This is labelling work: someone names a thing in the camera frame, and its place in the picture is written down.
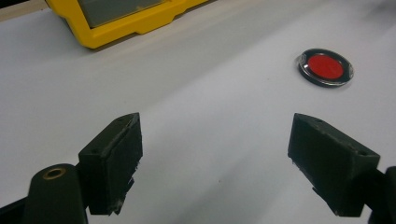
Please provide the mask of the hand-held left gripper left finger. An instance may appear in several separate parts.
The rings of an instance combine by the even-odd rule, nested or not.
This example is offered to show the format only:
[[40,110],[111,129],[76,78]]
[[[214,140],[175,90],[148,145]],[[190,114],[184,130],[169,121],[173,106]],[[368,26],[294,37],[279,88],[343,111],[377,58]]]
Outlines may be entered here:
[[138,113],[114,119],[78,153],[78,170],[92,215],[120,213],[142,156]]

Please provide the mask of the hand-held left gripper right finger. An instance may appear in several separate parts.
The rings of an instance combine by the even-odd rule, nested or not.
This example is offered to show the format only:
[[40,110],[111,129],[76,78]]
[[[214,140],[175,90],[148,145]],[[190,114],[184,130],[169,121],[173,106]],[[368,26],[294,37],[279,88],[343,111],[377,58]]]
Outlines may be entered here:
[[377,168],[377,153],[321,119],[296,113],[288,156],[337,216],[361,214],[361,179]]

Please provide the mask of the round red disc black rim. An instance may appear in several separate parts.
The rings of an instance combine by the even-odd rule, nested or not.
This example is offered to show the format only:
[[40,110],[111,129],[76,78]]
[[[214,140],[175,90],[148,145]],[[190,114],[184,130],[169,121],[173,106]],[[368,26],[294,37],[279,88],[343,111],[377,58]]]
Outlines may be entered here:
[[296,64],[305,79],[325,88],[342,87],[354,77],[350,61],[328,49],[307,49],[297,57]]

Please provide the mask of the yellow black drawer organizer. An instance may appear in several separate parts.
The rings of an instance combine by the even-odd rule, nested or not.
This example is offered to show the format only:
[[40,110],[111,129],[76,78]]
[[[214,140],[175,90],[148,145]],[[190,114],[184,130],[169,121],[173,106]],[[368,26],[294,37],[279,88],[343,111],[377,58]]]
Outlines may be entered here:
[[46,0],[49,8],[65,19],[80,45],[97,49],[131,34],[145,34],[171,23],[186,10],[209,0],[163,0],[158,5],[138,10],[114,21],[91,27],[78,0]]

